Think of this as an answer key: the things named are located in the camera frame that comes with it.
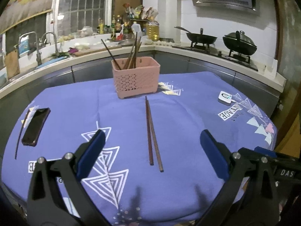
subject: pan handle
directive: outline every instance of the pan handle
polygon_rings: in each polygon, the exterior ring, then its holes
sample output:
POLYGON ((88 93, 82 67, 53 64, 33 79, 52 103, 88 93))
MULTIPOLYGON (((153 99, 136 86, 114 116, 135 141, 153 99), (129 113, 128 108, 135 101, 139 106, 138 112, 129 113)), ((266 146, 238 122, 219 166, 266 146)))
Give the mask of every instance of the pan handle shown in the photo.
POLYGON ((190 31, 186 30, 186 29, 185 29, 185 28, 183 28, 183 27, 180 27, 180 26, 175 26, 175 28, 176 28, 176 29, 179 29, 179 30, 186 31, 186 32, 188 32, 188 33, 192 34, 190 31))
POLYGON ((239 33, 239 31, 236 31, 236 39, 237 39, 237 41, 240 41, 240 33, 239 33))

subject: blue gripper pad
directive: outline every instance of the blue gripper pad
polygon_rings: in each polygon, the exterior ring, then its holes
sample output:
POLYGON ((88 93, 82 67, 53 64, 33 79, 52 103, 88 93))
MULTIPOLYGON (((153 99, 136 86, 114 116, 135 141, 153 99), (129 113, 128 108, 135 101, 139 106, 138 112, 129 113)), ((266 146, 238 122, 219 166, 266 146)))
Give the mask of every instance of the blue gripper pad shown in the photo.
POLYGON ((200 136, 200 142, 205 151, 216 175, 224 181, 229 179, 229 162, 231 152, 224 144, 217 143, 208 130, 203 130, 200 136))
POLYGON ((268 150, 268 149, 265 149, 265 148, 262 148, 262 147, 259 147, 259 146, 257 146, 254 149, 254 151, 257 152, 257 153, 263 154, 263 155, 268 155, 272 158, 277 158, 277 155, 274 151, 271 151, 271 150, 268 150))
POLYGON ((105 144, 106 135, 102 130, 98 130, 89 141, 87 149, 77 162, 76 178, 78 180, 82 180, 89 175, 105 144))

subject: purple tablecloth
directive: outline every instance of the purple tablecloth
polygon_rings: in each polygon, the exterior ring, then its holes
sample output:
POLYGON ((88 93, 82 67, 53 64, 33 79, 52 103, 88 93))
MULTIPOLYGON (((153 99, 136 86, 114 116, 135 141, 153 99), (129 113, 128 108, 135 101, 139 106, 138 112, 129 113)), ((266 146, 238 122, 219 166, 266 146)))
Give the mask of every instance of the purple tablecloth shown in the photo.
MULTIPOLYGON (((35 161, 61 158, 90 140, 98 128, 107 142, 82 184, 113 225, 173 225, 199 218, 222 187, 200 145, 208 129, 231 152, 241 147, 273 149, 276 128, 245 95, 209 72, 160 75, 148 99, 164 172, 148 161, 144 96, 120 100, 112 79, 45 89, 24 110, 7 143, 2 180, 26 200, 35 161), (220 91, 239 104, 218 102, 220 91), (51 109, 36 147, 16 142, 28 108, 51 109)), ((59 183, 69 210, 77 215, 59 183)))

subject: black smartphone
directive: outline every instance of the black smartphone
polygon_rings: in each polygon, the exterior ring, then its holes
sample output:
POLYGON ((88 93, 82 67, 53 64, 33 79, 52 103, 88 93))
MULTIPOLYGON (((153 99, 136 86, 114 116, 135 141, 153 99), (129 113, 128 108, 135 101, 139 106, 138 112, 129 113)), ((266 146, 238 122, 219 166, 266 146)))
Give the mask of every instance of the black smartphone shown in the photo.
POLYGON ((44 126, 44 123, 50 113, 49 108, 37 109, 33 115, 25 134, 22 138, 23 145, 35 147, 38 142, 38 138, 44 126))

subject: black wok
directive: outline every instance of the black wok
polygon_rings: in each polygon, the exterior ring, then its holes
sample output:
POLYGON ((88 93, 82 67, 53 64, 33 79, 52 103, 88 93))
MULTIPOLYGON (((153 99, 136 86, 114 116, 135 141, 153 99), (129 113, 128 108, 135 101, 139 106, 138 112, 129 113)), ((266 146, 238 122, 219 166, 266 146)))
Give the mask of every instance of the black wok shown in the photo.
POLYGON ((213 43, 215 43, 215 41, 217 39, 217 37, 214 37, 214 36, 203 35, 203 28, 201 28, 200 34, 191 33, 190 31, 188 31, 180 26, 176 26, 175 28, 188 32, 188 33, 186 33, 186 35, 187 35, 188 39, 191 40, 192 42, 202 43, 202 44, 213 44, 213 43))
POLYGON ((247 56, 253 55, 257 46, 243 31, 236 31, 223 37, 225 46, 231 51, 235 51, 247 56))

